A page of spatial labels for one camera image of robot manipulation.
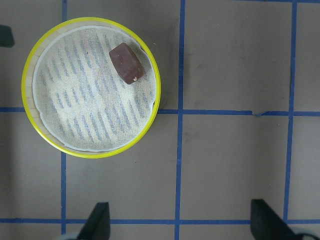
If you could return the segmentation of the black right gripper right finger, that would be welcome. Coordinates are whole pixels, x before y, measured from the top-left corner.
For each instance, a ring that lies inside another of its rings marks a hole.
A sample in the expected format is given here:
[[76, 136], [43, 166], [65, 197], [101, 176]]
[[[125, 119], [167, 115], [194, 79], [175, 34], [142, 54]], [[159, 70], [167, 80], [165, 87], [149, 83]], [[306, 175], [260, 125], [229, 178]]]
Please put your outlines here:
[[250, 202], [250, 231], [255, 240], [298, 239], [263, 199], [252, 199]]

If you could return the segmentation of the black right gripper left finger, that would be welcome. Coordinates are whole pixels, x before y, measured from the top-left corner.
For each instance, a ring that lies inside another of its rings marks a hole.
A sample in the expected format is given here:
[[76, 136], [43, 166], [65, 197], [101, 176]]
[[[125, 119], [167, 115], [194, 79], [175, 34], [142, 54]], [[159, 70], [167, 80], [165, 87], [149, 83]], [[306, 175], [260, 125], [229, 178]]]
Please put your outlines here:
[[110, 208], [108, 202], [98, 202], [85, 225], [77, 235], [78, 240], [108, 240], [110, 238]]

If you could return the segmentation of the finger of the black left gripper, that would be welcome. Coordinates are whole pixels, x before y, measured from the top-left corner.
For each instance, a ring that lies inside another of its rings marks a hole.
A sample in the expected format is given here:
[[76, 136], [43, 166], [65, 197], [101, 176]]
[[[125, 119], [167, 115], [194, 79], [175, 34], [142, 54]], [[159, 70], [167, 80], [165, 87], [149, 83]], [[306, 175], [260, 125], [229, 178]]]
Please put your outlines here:
[[0, 25], [0, 46], [13, 47], [15, 44], [11, 27]]

